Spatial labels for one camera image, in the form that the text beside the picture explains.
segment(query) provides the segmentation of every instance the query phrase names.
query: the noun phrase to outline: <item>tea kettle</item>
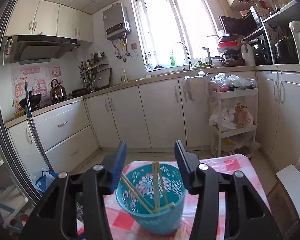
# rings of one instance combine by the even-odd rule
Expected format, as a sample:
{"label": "tea kettle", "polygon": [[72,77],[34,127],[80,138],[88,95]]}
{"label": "tea kettle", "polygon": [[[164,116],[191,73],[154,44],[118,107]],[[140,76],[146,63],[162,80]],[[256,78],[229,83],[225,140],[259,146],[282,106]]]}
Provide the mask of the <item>tea kettle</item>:
{"label": "tea kettle", "polygon": [[57,79],[51,80],[51,91],[50,91],[50,99],[52,101],[58,99],[58,98],[66,98],[66,90],[61,84],[58,82]]}

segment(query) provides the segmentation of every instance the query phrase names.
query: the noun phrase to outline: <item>basket rim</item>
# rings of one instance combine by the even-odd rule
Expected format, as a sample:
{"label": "basket rim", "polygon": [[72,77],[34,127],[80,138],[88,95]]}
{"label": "basket rim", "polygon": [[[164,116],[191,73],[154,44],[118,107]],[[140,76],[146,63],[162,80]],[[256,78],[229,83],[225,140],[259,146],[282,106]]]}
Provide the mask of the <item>basket rim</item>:
{"label": "basket rim", "polygon": [[[170,164],[165,164],[165,163],[162,163],[164,165],[168,165],[168,166],[171,166],[171,167],[174,167],[174,168],[177,168],[179,169],[178,167],[176,166],[173,166],[173,165],[170,165]],[[129,171],[127,174],[125,175],[128,175],[129,173],[133,172],[134,170],[136,169],[140,169],[144,166],[148,166],[148,165],[151,165],[151,164],[146,164],[146,165],[143,165],[143,166],[140,166],[140,167],[137,167],[135,169],[133,169],[132,171]],[[175,203],[175,205],[179,205],[183,200],[184,198],[186,197],[186,193],[187,193],[187,190],[186,188],[184,187],[184,191],[182,192],[182,197]],[[118,201],[118,190],[116,189],[115,190],[115,198],[117,200],[117,203],[119,204],[119,206],[127,213],[129,213],[130,215],[133,215],[133,216],[137,216],[137,217],[144,217],[144,218],[153,218],[153,217],[158,217],[158,216],[161,216],[161,215],[164,215],[166,213],[168,213],[172,208],[175,208],[175,207],[170,207],[170,208],[167,208],[166,210],[162,211],[162,212],[159,212],[159,213],[155,213],[155,214],[140,214],[140,213],[135,213],[133,211],[130,211],[129,209],[127,209],[124,205],[121,205],[120,201]]]}

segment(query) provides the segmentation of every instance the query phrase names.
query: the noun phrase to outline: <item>countertop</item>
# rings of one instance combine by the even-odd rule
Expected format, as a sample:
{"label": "countertop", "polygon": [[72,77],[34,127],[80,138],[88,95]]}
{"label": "countertop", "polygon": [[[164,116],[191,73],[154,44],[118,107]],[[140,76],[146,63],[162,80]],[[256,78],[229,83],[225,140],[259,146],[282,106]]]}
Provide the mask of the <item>countertop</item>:
{"label": "countertop", "polygon": [[[109,93],[112,91],[128,88],[128,87],[133,87],[133,86],[138,86],[138,85],[143,85],[147,83],[152,83],[152,82],[158,82],[158,81],[164,81],[168,79],[174,79],[174,78],[180,78],[180,77],[185,77],[185,76],[190,76],[194,77],[198,74],[199,71],[204,71],[206,74],[211,74],[211,73],[226,73],[226,72],[240,72],[240,71],[264,71],[264,70],[269,70],[269,71],[288,71],[288,72],[300,72],[300,64],[281,64],[281,65],[263,65],[263,66],[240,66],[240,67],[218,67],[218,68],[203,68],[203,69],[196,69],[196,70],[191,70],[191,71],[180,71],[180,72],[175,72],[175,73],[167,73],[167,74],[161,74],[158,76],[154,76],[151,78],[146,78],[146,79],[139,79],[135,81],[131,81],[129,83],[125,84],[119,84],[115,85],[106,89],[102,89],[93,93],[90,93],[85,96],[81,96],[78,98],[73,98],[66,100],[64,102],[60,102],[51,106],[44,107],[42,109],[36,110],[33,112],[33,116],[37,116],[39,114],[43,114],[45,112],[48,112],[50,110],[56,109],[61,106],[65,106],[68,104],[71,104],[76,101],[81,101],[86,98],[102,95],[105,93]],[[6,129],[21,123],[23,121],[27,120],[26,115],[23,116],[16,116],[13,117],[7,121],[5,121],[5,126]]]}

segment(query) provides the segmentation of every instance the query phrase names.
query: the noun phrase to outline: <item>tablecloth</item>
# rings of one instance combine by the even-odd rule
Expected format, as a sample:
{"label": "tablecloth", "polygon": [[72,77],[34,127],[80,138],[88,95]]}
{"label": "tablecloth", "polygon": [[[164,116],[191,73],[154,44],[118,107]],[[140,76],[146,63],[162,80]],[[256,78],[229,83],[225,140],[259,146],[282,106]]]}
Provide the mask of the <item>tablecloth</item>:
{"label": "tablecloth", "polygon": [[[256,191],[259,193],[267,207],[269,207],[268,200],[266,198],[266,194],[262,188],[262,185],[258,179],[256,172],[253,169],[249,159],[241,154],[213,158],[213,159],[205,159],[200,160],[201,163],[205,163],[215,169],[217,172],[232,174],[234,171],[240,170],[242,171],[246,177],[249,179],[251,184],[255,187]],[[135,168],[140,166],[150,164],[151,162],[145,161],[134,161],[128,164],[123,173],[127,173],[132,171]],[[160,162],[167,163],[170,165],[178,166],[177,162]],[[111,196],[105,196],[104,198],[106,213],[108,217],[108,222],[110,226],[110,230],[112,233],[112,237],[114,240],[170,240],[170,239],[180,239],[182,236],[182,240],[188,240],[192,225],[194,222],[195,211],[198,202],[198,196],[191,196],[187,193],[185,198],[185,205],[182,214],[182,224],[179,228],[178,232],[171,236],[152,236],[149,232],[144,230],[135,220],[127,214],[125,211],[117,203],[115,198],[115,194]],[[225,221],[226,221],[226,203],[225,203],[225,193],[219,193],[219,219],[218,219],[218,232],[217,232],[217,240],[224,239],[224,231],[225,231]],[[78,223],[78,234],[84,232],[83,224]]]}

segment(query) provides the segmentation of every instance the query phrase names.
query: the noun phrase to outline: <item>faucet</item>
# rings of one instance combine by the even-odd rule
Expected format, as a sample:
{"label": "faucet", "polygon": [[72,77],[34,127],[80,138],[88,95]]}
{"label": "faucet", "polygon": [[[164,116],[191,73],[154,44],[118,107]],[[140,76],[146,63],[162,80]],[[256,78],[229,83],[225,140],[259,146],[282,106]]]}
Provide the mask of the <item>faucet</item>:
{"label": "faucet", "polygon": [[177,43],[182,44],[182,46],[186,49],[187,57],[188,57],[188,61],[189,61],[189,68],[190,68],[190,67],[191,67],[190,54],[189,54],[189,51],[188,51],[187,46],[186,46],[183,42],[178,41],[178,42],[176,42],[175,44],[173,44],[173,46],[172,46],[172,53],[173,53],[173,47],[174,47],[174,45],[176,45]]}

